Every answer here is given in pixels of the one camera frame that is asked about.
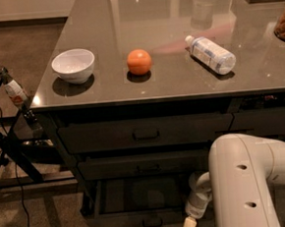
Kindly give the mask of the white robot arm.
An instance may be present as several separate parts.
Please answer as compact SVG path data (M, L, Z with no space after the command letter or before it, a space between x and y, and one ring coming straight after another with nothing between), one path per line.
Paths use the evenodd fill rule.
M224 135L208 155L209 170L189 178L183 227L196 227L210 203L215 227L280 227L268 187L285 185L285 142Z

